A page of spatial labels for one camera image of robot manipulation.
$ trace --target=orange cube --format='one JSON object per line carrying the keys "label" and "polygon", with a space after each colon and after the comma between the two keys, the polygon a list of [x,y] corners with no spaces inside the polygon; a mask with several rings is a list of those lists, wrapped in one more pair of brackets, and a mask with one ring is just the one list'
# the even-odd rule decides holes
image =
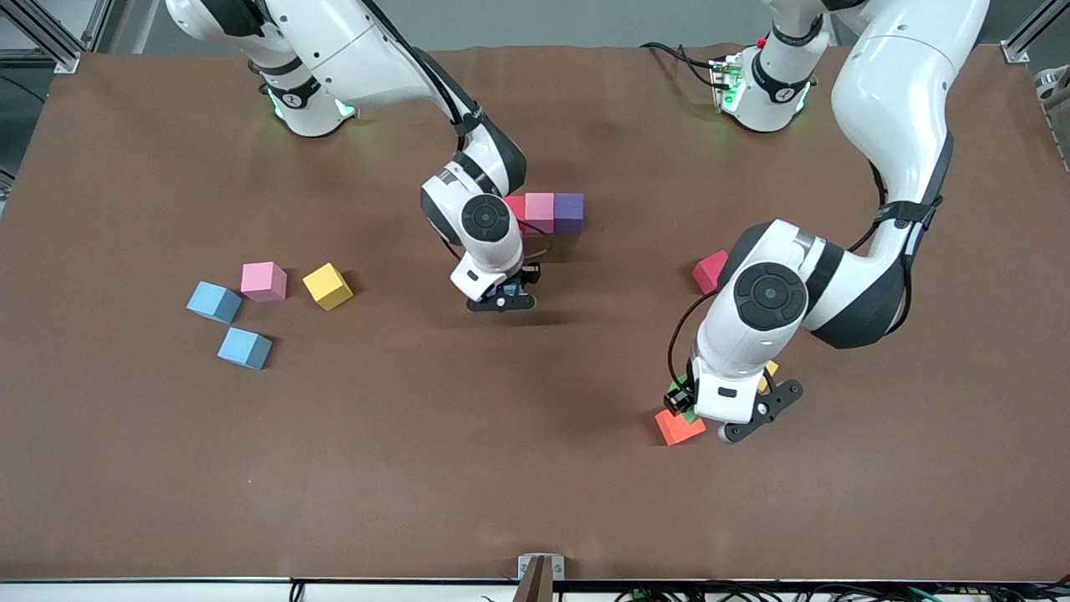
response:
{"label": "orange cube", "polygon": [[675,446],[700,433],[706,432],[706,426],[702,422],[701,418],[693,423],[688,423],[683,415],[673,416],[667,410],[659,412],[654,419],[658,421],[658,429],[661,431],[661,436],[666,438],[666,444],[670,446]]}

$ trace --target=table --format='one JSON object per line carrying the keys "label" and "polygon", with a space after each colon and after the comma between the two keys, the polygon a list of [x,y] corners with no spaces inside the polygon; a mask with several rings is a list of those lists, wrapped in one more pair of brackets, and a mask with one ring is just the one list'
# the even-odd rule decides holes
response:
{"label": "table", "polygon": [[[846,52],[771,135],[647,50],[439,55],[528,153],[524,190],[587,197],[522,315],[448,280],[430,103],[300,139],[241,57],[85,56],[0,222],[0,577],[498,576],[531,551],[580,578],[1063,574],[1070,186],[994,46],[950,95],[910,322],[852,352],[798,336],[778,377],[805,397],[740,445],[659,439],[694,262],[774,217],[841,244],[872,217],[829,105]],[[275,342],[254,372],[183,307],[263,260],[292,297],[239,313]],[[330,313],[300,283],[326,261],[356,292]]]}

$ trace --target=purple cube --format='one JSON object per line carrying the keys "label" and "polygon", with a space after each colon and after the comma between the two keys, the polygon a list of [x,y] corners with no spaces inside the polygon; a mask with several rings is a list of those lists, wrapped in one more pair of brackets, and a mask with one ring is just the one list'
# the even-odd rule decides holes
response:
{"label": "purple cube", "polygon": [[556,192],[553,195],[553,229],[556,232],[577,233],[583,230],[583,195]]}

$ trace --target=floor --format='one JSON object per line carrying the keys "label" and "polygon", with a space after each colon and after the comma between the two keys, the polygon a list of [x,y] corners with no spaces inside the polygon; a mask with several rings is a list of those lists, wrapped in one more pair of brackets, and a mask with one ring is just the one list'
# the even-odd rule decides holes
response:
{"label": "floor", "polygon": [[[998,42],[1035,9],[1036,0],[993,0],[982,42]],[[416,45],[430,50],[469,46],[638,46],[662,41],[686,46],[748,43],[768,29],[768,13],[753,0],[380,0],[380,5]],[[150,53],[231,52],[186,36],[162,0],[127,0],[119,15],[112,51]],[[850,31],[839,28],[850,44]],[[1070,17],[1064,16],[1029,50],[1034,72],[1070,62]],[[6,68],[0,77],[45,96],[55,77],[42,68]],[[42,103],[0,80],[0,169],[17,173]]]}

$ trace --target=pink cube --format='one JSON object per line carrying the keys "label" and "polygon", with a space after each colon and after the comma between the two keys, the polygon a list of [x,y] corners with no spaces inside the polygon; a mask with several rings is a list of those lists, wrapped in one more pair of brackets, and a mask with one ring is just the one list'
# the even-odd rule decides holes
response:
{"label": "pink cube", "polygon": [[[522,221],[524,219],[525,202],[523,196],[507,196],[505,197],[505,204],[509,205],[509,209],[513,211],[513,214],[517,217],[518,221]],[[520,231],[528,232],[528,228],[525,228],[523,223],[520,223]]]}
{"label": "pink cube", "polygon": [[553,233],[553,192],[524,195],[524,220],[547,233]]}
{"label": "pink cube", "polygon": [[691,275],[694,276],[694,281],[699,282],[699,288],[702,289],[702,293],[706,294],[717,290],[717,278],[721,275],[721,269],[724,268],[724,264],[728,263],[729,253],[723,250],[718,250],[717,252],[706,257],[694,266],[694,271]]}
{"label": "pink cube", "polygon": [[286,298],[286,272],[274,261],[242,265],[242,294],[257,304]]}

